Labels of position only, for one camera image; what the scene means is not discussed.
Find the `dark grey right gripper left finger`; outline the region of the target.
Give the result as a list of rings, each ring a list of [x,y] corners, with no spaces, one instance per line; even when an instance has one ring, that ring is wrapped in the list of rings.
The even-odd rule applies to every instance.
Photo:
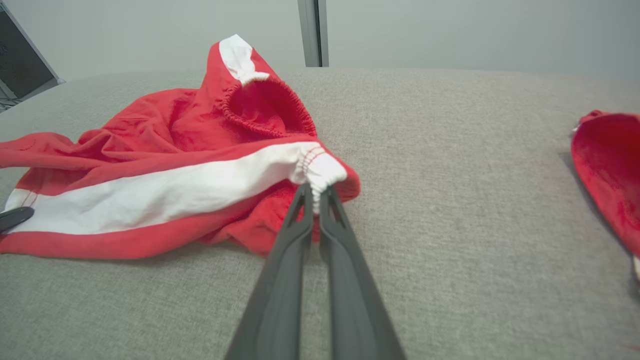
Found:
[[[249,297],[227,360],[299,359],[303,268],[313,227],[313,192],[303,184],[295,192]]]

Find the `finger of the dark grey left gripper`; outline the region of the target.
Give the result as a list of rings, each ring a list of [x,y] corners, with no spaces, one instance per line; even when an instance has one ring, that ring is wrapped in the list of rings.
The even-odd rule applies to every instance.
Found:
[[[5,210],[0,214],[0,233],[6,233],[18,225],[25,223],[25,221],[34,216],[34,213],[34,208],[29,206]]]

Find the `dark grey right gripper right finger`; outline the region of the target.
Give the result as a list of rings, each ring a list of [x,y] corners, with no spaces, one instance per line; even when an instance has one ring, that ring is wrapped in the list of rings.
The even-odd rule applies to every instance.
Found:
[[[406,354],[377,289],[338,191],[321,195],[320,254],[327,264],[334,360],[404,360]]]

